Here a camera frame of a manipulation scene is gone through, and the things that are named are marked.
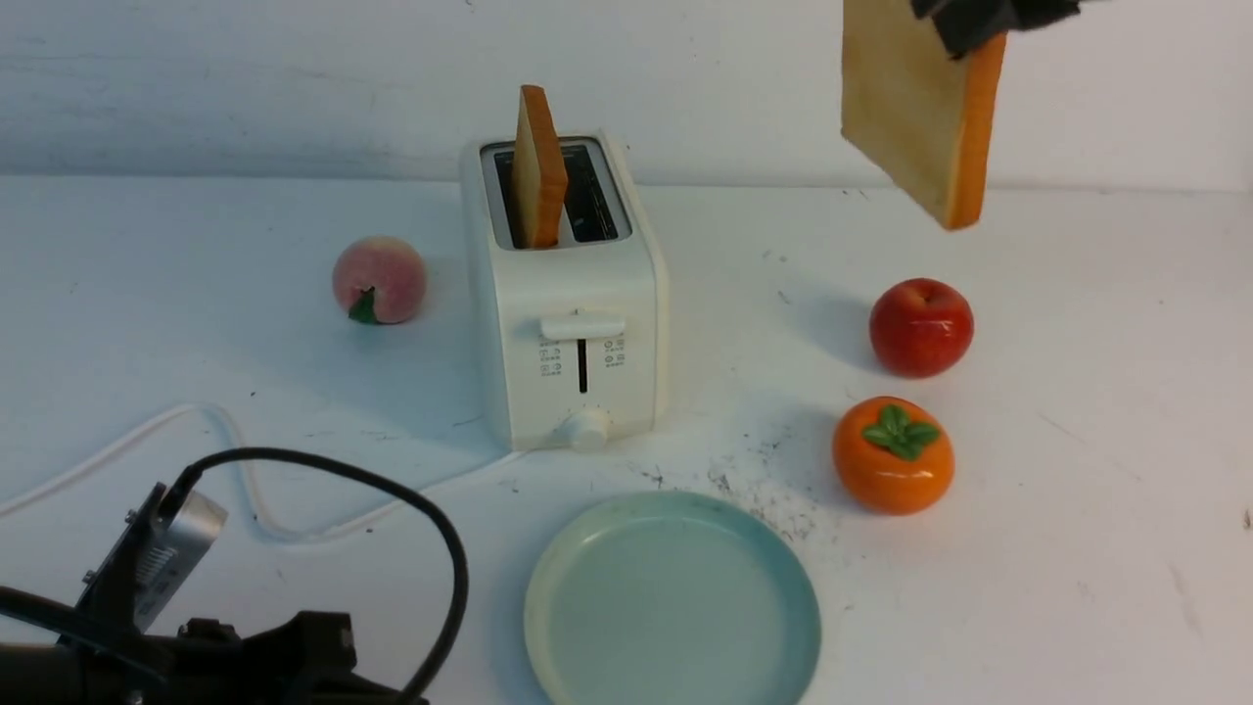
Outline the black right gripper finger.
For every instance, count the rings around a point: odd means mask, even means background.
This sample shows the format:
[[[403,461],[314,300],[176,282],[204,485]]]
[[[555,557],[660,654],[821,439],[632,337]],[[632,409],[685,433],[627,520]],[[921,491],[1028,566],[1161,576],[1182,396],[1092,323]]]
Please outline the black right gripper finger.
[[[966,58],[1006,33],[1029,33],[1083,13],[1080,1],[912,1],[918,20],[931,20],[950,59]]]

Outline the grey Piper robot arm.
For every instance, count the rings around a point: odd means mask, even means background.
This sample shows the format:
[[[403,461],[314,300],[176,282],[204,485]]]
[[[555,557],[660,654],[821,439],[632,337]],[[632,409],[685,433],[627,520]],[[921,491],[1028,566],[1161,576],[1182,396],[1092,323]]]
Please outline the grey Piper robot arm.
[[[907,28],[944,45],[945,66],[965,63],[969,84],[959,106],[964,126],[951,158],[936,177],[905,172],[892,158],[881,168],[945,229],[975,224],[984,212],[989,143],[999,63],[1007,34],[1064,23],[1083,9],[1078,1],[913,1]],[[214,620],[194,621],[190,636],[143,634],[138,604],[144,558],[170,536],[182,510],[198,498],[195,486],[209,470],[276,461],[318,470],[393,498],[395,507],[424,513],[446,545],[452,566],[450,607],[439,637],[407,687],[393,690],[358,677],[350,616],[301,612],[264,634],[241,639]],[[467,610],[470,574],[455,526],[424,495],[345,461],[284,447],[231,447],[195,460],[170,486],[157,485],[122,532],[117,547],[90,576],[79,605],[3,589],[3,615],[59,635],[50,646],[3,646],[3,700],[9,704],[157,702],[173,696],[209,704],[422,704],[459,637]]]

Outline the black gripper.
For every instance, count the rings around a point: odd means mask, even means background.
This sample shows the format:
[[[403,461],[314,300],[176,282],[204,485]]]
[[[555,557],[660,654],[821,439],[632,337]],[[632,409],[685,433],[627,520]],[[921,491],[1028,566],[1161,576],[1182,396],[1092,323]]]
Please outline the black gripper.
[[[162,682],[128,689],[130,704],[425,704],[356,672],[350,614],[301,611],[277,629],[241,636],[192,619],[157,637],[173,657]]]

